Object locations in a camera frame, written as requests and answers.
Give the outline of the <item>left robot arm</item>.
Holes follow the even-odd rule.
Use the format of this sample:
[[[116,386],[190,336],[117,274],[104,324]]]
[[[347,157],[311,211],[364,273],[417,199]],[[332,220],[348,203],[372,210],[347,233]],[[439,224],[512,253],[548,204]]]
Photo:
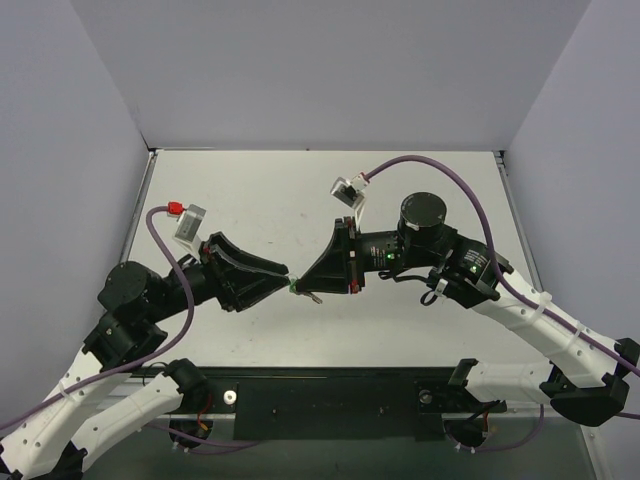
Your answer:
[[[167,257],[160,276],[126,261],[98,295],[104,313],[59,385],[41,405],[11,422],[1,440],[1,470],[12,479],[79,479],[108,449],[155,418],[208,406],[205,376],[188,359],[170,362],[149,384],[114,406],[102,400],[134,370],[187,333],[196,306],[210,299],[241,312],[289,283],[288,268],[238,249],[216,233],[195,255]]]

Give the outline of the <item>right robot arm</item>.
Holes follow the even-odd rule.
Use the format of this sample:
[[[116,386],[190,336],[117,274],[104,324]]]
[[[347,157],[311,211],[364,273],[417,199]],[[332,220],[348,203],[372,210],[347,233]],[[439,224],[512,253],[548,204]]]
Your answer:
[[[444,201],[427,192],[406,197],[390,231],[363,233],[352,217],[337,219],[329,245],[294,281],[298,295],[357,294],[375,272],[396,283],[419,281],[423,305],[443,298],[484,315],[537,350],[543,361],[458,363],[447,383],[449,402],[468,409],[477,402],[549,405],[564,418],[596,427],[622,413],[625,381],[639,360],[639,345],[613,340],[576,320],[558,322],[561,312],[487,245],[460,235],[445,223]]]

